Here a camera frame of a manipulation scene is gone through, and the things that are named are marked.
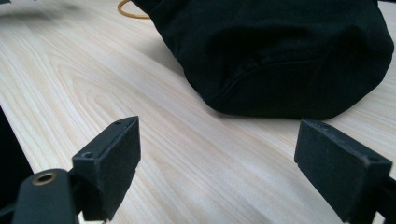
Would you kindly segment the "yellow rubber band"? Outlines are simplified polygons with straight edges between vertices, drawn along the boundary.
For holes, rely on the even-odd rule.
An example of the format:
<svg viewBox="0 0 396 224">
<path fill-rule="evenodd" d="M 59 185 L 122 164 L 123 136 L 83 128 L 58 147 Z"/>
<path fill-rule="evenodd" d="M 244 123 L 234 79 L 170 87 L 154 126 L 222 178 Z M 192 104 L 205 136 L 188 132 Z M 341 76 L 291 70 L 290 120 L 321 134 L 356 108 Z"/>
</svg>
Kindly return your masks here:
<svg viewBox="0 0 396 224">
<path fill-rule="evenodd" d="M 125 17 L 128 17 L 128 18 L 138 19 L 138 20 L 150 20 L 150 16 L 149 15 L 146 15 L 146 14 L 145 15 L 143 15 L 143 14 L 134 14 L 134 13 L 130 13 L 130 12 L 127 12 L 127 11 L 122 9 L 126 4 L 128 4 L 130 2 L 132 2 L 132 0 L 121 0 L 118 3 L 118 5 L 117 5 L 117 11 L 121 15 L 123 15 Z"/>
</svg>

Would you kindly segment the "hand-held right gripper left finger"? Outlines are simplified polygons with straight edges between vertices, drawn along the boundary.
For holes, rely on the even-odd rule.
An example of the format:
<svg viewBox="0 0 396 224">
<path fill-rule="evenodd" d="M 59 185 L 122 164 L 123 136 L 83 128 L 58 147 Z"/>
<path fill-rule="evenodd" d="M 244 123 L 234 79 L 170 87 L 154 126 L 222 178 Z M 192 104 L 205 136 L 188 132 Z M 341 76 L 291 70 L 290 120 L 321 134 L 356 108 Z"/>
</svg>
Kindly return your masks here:
<svg viewBox="0 0 396 224">
<path fill-rule="evenodd" d="M 85 220 L 111 220 L 115 216 L 140 159 L 138 117 L 111 123 L 72 158 L 72 174 L 83 183 L 84 200 L 79 208 Z"/>
</svg>

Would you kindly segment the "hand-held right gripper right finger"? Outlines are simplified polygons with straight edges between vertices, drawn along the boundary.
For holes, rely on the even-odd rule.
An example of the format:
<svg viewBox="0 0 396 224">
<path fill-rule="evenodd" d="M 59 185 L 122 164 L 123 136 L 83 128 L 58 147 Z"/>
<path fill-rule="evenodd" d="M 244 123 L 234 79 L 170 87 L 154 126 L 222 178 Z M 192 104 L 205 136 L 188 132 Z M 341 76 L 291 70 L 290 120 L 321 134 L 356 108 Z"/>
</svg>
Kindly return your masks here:
<svg viewBox="0 0 396 224">
<path fill-rule="evenodd" d="M 312 119 L 301 120 L 294 161 L 342 221 L 393 224 L 392 161 Z"/>
</svg>

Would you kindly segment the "black cloth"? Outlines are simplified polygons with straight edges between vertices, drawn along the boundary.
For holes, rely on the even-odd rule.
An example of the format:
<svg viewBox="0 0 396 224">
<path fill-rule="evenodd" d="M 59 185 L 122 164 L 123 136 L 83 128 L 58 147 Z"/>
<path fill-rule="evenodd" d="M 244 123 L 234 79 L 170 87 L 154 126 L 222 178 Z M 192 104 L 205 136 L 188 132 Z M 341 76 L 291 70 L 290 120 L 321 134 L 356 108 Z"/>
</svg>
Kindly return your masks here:
<svg viewBox="0 0 396 224">
<path fill-rule="evenodd" d="M 394 51 L 377 0 L 132 1 L 229 115 L 333 118 L 381 83 Z"/>
</svg>

